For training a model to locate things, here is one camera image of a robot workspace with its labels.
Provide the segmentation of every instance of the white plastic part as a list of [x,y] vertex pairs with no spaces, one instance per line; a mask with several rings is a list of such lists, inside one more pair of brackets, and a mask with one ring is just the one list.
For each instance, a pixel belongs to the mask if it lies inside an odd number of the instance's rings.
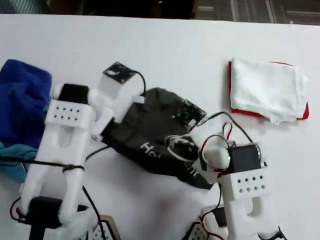
[[[95,119],[96,112],[89,105],[52,100],[35,160],[83,166]],[[25,215],[30,201],[39,196],[50,168],[52,166],[31,164],[21,193],[21,210]],[[84,171],[76,168],[65,171],[64,175],[66,192],[60,207],[59,220],[67,224],[77,212]]]
[[[46,228],[43,240],[79,240],[93,239],[93,228],[97,225],[97,217],[92,208],[77,212],[70,224],[56,229]],[[13,240],[29,240],[31,225],[21,222],[15,223]]]
[[209,166],[214,169],[224,170],[229,167],[230,155],[224,147],[208,144],[203,151]]
[[214,172],[212,168],[207,166],[206,170],[201,167],[200,159],[198,158],[193,164],[192,168],[200,174],[209,184],[214,184],[217,182],[218,172]]
[[95,110],[86,104],[51,100],[45,124],[89,129],[95,122]]
[[109,99],[114,101],[123,85],[106,74],[102,74],[98,89],[107,96]]
[[223,196],[230,200],[236,201],[271,194],[270,179],[266,167],[222,176],[221,183],[227,189]]
[[[268,168],[221,176],[228,240],[248,240],[259,235],[264,239],[278,232],[278,222],[271,196]],[[252,200],[247,214],[244,203]]]
[[113,111],[105,106],[102,110],[102,115],[95,122],[94,127],[92,128],[92,138],[98,142],[102,140],[102,136],[100,135],[102,131],[106,128],[108,123],[113,119],[114,113]]
[[54,86],[53,88],[53,93],[52,93],[52,98],[55,100],[58,100],[60,94],[61,94],[61,90],[63,88],[63,84],[57,84]]
[[95,141],[100,142],[103,139],[101,136],[102,131],[115,116],[112,110],[113,102],[99,90],[90,89],[88,103],[97,111],[97,121],[92,128],[91,136]]

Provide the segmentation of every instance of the black cable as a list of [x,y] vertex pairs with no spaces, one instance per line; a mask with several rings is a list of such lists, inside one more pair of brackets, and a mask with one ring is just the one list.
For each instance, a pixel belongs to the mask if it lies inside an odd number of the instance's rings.
[[210,211],[206,212],[205,214],[203,214],[203,215],[202,215],[202,217],[201,217],[201,218],[202,218],[202,219],[201,219],[201,221],[203,221],[203,220],[205,219],[206,215],[208,215],[208,214],[210,214],[210,213],[213,213],[213,212],[214,212],[214,210],[216,210],[216,209],[220,206],[221,198],[222,198],[222,189],[221,189],[221,184],[220,184],[220,183],[218,183],[218,185],[219,185],[219,189],[220,189],[220,197],[219,197],[218,204],[215,206],[215,208],[214,208],[214,209],[212,209],[212,210],[210,210]]
[[99,148],[98,150],[96,150],[96,151],[90,153],[88,156],[86,156],[85,161],[88,161],[89,158],[91,158],[93,155],[96,155],[97,153],[100,153],[101,151],[103,151],[105,149],[109,149],[109,148],[111,148],[111,147],[110,146],[104,146],[102,148]]
[[131,70],[131,72],[140,75],[140,77],[142,78],[142,81],[143,81],[143,94],[142,94],[142,96],[145,96],[146,91],[147,91],[147,84],[146,84],[146,80],[145,80],[144,76],[136,70]]
[[[24,159],[25,156],[26,156],[26,154],[28,154],[28,153],[37,153],[37,151],[36,151],[36,150],[26,151],[26,152],[22,155],[22,158]],[[14,165],[12,165],[12,164],[0,164],[0,167],[16,167],[16,166],[18,166],[18,164],[14,164]]]
[[211,120],[211,119],[214,119],[216,117],[218,117],[219,115],[221,114],[225,114],[229,117],[229,119],[234,123],[234,125],[236,125],[240,130],[241,132],[243,132],[243,134],[246,136],[246,138],[250,141],[250,143],[253,143],[254,141],[252,141],[251,137],[249,137],[249,135],[247,134],[247,132],[234,120],[234,118],[227,112],[225,111],[220,111],[220,112],[217,112],[213,115],[211,115],[210,117],[208,117],[205,121],[195,125],[196,127],[199,127],[199,126],[202,126],[203,124],[205,124],[207,121]]
[[[88,160],[90,157],[92,157],[94,154],[97,154],[99,153],[100,151],[104,150],[104,149],[107,149],[109,148],[109,146],[105,146],[103,148],[100,148],[98,150],[96,150],[95,152],[92,152],[91,154],[89,154],[87,157],[86,157],[86,160]],[[72,169],[82,169],[82,170],[85,170],[84,166],[82,165],[73,165],[73,164],[61,164],[61,163],[56,163],[56,162],[45,162],[45,161],[36,161],[36,160],[27,160],[27,159],[23,159],[23,158],[18,158],[18,157],[12,157],[12,156],[0,156],[0,161],[10,161],[10,162],[13,162],[13,163],[25,163],[25,164],[39,164],[39,165],[47,165],[47,166],[53,166],[53,167],[61,167],[63,168],[62,169],[62,172],[64,173],[65,171],[69,171],[69,170],[72,170]],[[102,238],[103,240],[107,240],[106,239],[106,236],[105,236],[105,231],[104,231],[104,228],[102,226],[102,222],[101,222],[101,218],[100,218],[100,215],[99,215],[99,212],[96,208],[96,205],[95,203],[93,202],[93,200],[91,199],[88,191],[86,190],[85,186],[82,186],[82,190],[85,194],[85,196],[88,198],[90,204],[92,205],[92,208],[94,209],[94,212],[98,218],[98,224],[100,226],[100,230],[101,230],[101,235],[102,235]]]
[[83,190],[85,196],[88,198],[88,200],[89,200],[90,204],[92,205],[92,208],[93,208],[93,210],[94,210],[94,212],[95,212],[95,214],[96,214],[96,216],[98,218],[98,224],[100,226],[102,238],[103,238],[103,240],[107,240],[106,239],[106,235],[105,235],[105,231],[104,231],[104,227],[102,226],[100,214],[99,214],[99,212],[98,212],[98,210],[96,208],[96,205],[95,205],[94,201],[92,201],[92,199],[91,199],[91,197],[90,197],[90,195],[89,195],[89,193],[88,193],[88,191],[87,191],[87,189],[85,188],[84,185],[82,186],[82,190]]
[[40,164],[40,165],[47,165],[53,167],[60,167],[63,168],[63,172],[72,170],[72,169],[82,169],[85,170],[84,166],[82,165],[73,165],[73,164],[61,164],[57,162],[46,162],[46,161],[36,161],[36,160],[27,160],[19,157],[13,156],[0,156],[0,161],[3,162],[13,162],[13,163],[23,163],[23,164]]

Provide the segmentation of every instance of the wire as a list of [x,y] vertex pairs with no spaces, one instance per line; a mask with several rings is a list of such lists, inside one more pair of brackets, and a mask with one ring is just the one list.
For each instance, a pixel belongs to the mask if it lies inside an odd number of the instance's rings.
[[28,160],[19,157],[13,156],[0,156],[0,161],[13,162],[13,163],[24,163],[24,164],[39,164],[39,165],[47,165],[53,167],[63,168],[64,171],[72,170],[72,169],[82,169],[85,170],[82,165],[73,165],[73,164],[61,164],[57,162],[47,162],[47,161],[36,161],[36,160]]
[[[102,148],[96,150],[95,152],[89,154],[86,159],[88,160],[90,157],[92,157],[94,154],[97,154],[99,153],[100,151],[103,150]],[[85,170],[85,168],[82,166],[82,165],[73,165],[73,164],[61,164],[61,163],[56,163],[56,162],[44,162],[44,161],[36,161],[36,160],[27,160],[27,159],[23,159],[23,158],[18,158],[18,157],[11,157],[11,156],[0,156],[0,161],[9,161],[10,162],[14,162],[14,163],[27,163],[27,164],[39,164],[39,165],[47,165],[47,166],[53,166],[53,167],[61,167],[63,168],[62,169],[62,172],[65,172],[65,171],[69,171],[69,170],[72,170],[72,169],[82,169],[82,170]],[[98,224],[100,226],[100,230],[101,230],[101,235],[102,235],[102,238],[103,240],[107,240],[106,239],[106,236],[105,236],[105,231],[104,231],[104,228],[102,226],[102,222],[101,222],[101,218],[100,218],[100,215],[99,215],[99,212],[95,206],[95,203],[93,202],[93,200],[91,199],[88,191],[86,190],[85,186],[82,186],[82,190],[85,194],[85,196],[88,198],[90,204],[92,205],[92,208],[94,209],[94,212],[98,218]],[[15,204],[20,200],[21,198],[17,198],[11,205],[10,207],[10,216],[13,220],[15,221],[19,221],[20,219],[19,218],[16,218],[13,214],[13,209],[14,209],[14,206]]]
[[222,236],[220,236],[219,234],[216,234],[216,233],[214,233],[214,232],[211,232],[211,231],[207,230],[207,227],[206,227],[206,216],[207,216],[208,214],[210,214],[210,213],[213,213],[214,210],[216,210],[216,209],[220,206],[220,203],[221,203],[222,189],[221,189],[221,184],[218,183],[218,185],[219,185],[219,190],[220,190],[220,196],[219,196],[218,204],[215,206],[214,209],[212,209],[212,210],[206,212],[205,214],[203,214],[202,216],[200,216],[200,217],[199,217],[199,221],[200,221],[200,224],[202,225],[204,231],[205,231],[208,235],[214,236],[214,237],[216,237],[216,238],[218,238],[218,239],[220,239],[220,240],[225,240],[225,239],[224,239]]
[[10,217],[11,217],[13,220],[15,220],[15,221],[20,221],[19,218],[16,218],[16,217],[14,216],[14,207],[15,207],[16,203],[20,201],[20,199],[21,199],[21,197],[18,197],[16,200],[14,200],[14,202],[11,204],[11,207],[10,207],[10,210],[9,210],[9,212],[10,212]]
[[183,162],[188,162],[188,163],[194,163],[195,160],[190,160],[187,158],[184,158],[178,154],[176,154],[172,149],[175,148],[175,144],[182,143],[182,144],[189,144],[189,146],[194,147],[195,144],[187,139],[184,139],[183,137],[190,137],[189,134],[184,134],[184,135],[169,135],[166,136],[164,139],[164,145],[167,147],[166,149],[168,152],[174,156],[176,159],[183,161]]
[[208,141],[209,141],[211,138],[213,138],[213,137],[219,137],[219,138],[221,138],[221,139],[226,143],[226,145],[228,146],[228,148],[230,148],[230,145],[229,145],[228,141],[227,141],[223,136],[218,135],[218,134],[212,134],[212,135],[208,136],[208,137],[204,140],[204,142],[203,142],[203,144],[202,144],[202,147],[201,147],[201,149],[200,149],[200,152],[199,152],[199,157],[200,157],[201,160],[203,160],[210,168],[212,168],[215,172],[220,173],[220,172],[223,172],[224,169],[215,169],[211,164],[208,163],[208,161],[207,161],[207,159],[206,159],[206,156],[205,156],[205,147],[206,147]]
[[[29,150],[29,151],[26,151],[26,152],[23,154],[22,158],[24,159],[25,156],[26,156],[28,153],[37,153],[37,152],[38,152],[37,150]],[[26,164],[22,162],[21,165],[22,165],[22,168],[24,169],[24,172],[27,174],[27,173],[28,173],[28,168],[27,168]]]
[[101,151],[103,151],[105,149],[109,149],[109,148],[111,148],[111,147],[110,146],[104,146],[102,148],[99,148],[98,150],[96,150],[96,151],[90,153],[88,156],[86,156],[85,161],[88,161],[89,158],[91,158],[93,155],[96,155],[97,153],[100,153]]
[[[226,126],[229,125],[229,130],[227,133],[225,133],[225,129],[226,129]],[[224,135],[225,139],[228,141],[229,138],[230,138],[230,135],[231,135],[231,132],[232,132],[232,129],[233,129],[233,125],[232,125],[232,122],[231,121],[227,121],[225,124],[223,124],[222,126],[222,134]]]
[[234,118],[229,114],[227,113],[226,111],[220,111],[220,112],[217,112],[213,115],[211,115],[210,117],[208,117],[205,121],[203,122],[200,122],[198,123],[197,125],[195,125],[196,127],[200,127],[202,126],[203,124],[205,124],[207,121],[211,120],[211,119],[214,119],[216,117],[218,117],[219,115],[221,114],[225,114],[228,116],[228,118],[234,123],[234,125],[236,125],[240,130],[241,132],[246,136],[246,138],[250,141],[250,143],[253,143],[251,137],[249,137],[249,135],[247,134],[247,132],[234,120]]
[[93,210],[94,210],[94,212],[95,212],[95,214],[96,214],[96,216],[98,218],[98,224],[100,226],[102,238],[103,238],[103,240],[107,240],[106,239],[106,235],[105,235],[105,231],[104,231],[104,227],[102,226],[100,214],[99,214],[99,212],[98,212],[98,210],[96,208],[96,205],[95,205],[94,201],[92,201],[92,199],[91,199],[91,197],[90,197],[90,195],[89,195],[89,193],[88,193],[88,191],[87,191],[87,189],[85,188],[84,185],[82,186],[82,190],[83,190],[85,196],[88,198],[88,200],[89,200],[90,204],[92,205],[92,208],[93,208]]
[[193,162],[195,162],[195,160],[189,160],[189,159],[186,159],[186,158],[184,158],[184,157],[182,157],[182,156],[179,156],[179,155],[176,154],[174,151],[172,151],[170,147],[167,147],[166,149],[168,150],[168,152],[169,152],[172,156],[174,156],[176,159],[178,159],[178,160],[180,160],[180,161],[188,162],[188,163],[193,163]]
[[142,96],[145,96],[146,91],[147,91],[147,84],[146,84],[146,80],[145,80],[144,76],[136,70],[131,70],[131,72],[140,75],[140,77],[142,78],[142,81],[143,81],[143,94],[142,94]]
[[[25,158],[26,154],[32,153],[32,152],[37,153],[36,150],[29,150],[29,151],[26,151],[26,152],[22,155],[22,158]],[[0,164],[0,167],[16,167],[17,165],[18,165],[18,164],[14,164],[14,165],[12,165],[12,164]],[[27,166],[26,166],[23,162],[21,162],[21,166],[22,166],[23,170],[27,173],[27,172],[28,172]]]

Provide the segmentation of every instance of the teal fabric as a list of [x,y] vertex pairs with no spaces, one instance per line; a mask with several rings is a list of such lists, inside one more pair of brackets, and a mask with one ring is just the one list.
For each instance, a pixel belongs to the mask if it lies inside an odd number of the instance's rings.
[[[9,147],[5,147],[5,145],[2,142],[0,142],[0,156],[10,156],[16,158],[24,158],[27,160],[34,160],[36,158],[36,155],[37,149],[33,147],[23,144],[14,144]],[[21,183],[25,181],[27,176],[25,170],[19,162],[1,161],[0,172],[5,172],[8,176],[14,178],[15,180]]]

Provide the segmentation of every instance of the red cloth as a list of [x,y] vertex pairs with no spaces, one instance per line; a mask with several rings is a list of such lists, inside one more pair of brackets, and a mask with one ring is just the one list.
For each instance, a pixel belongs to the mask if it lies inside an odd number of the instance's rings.
[[[275,63],[275,64],[285,64],[285,65],[292,66],[292,65],[284,63],[284,62],[273,61],[273,63]],[[229,68],[228,68],[228,71],[229,71],[229,80],[228,80],[229,81],[229,97],[230,97],[230,93],[231,93],[231,69],[232,69],[231,65],[232,65],[232,62],[229,61]],[[252,111],[245,111],[245,110],[233,109],[233,108],[231,108],[231,111],[232,111],[232,113],[250,115],[250,116],[259,117],[259,118],[264,117],[264,116],[260,115],[259,113],[252,112]],[[304,119],[307,119],[308,117],[309,117],[309,106],[308,106],[308,103],[306,103],[305,111],[303,113],[302,118],[297,118],[297,119],[298,120],[304,120]]]

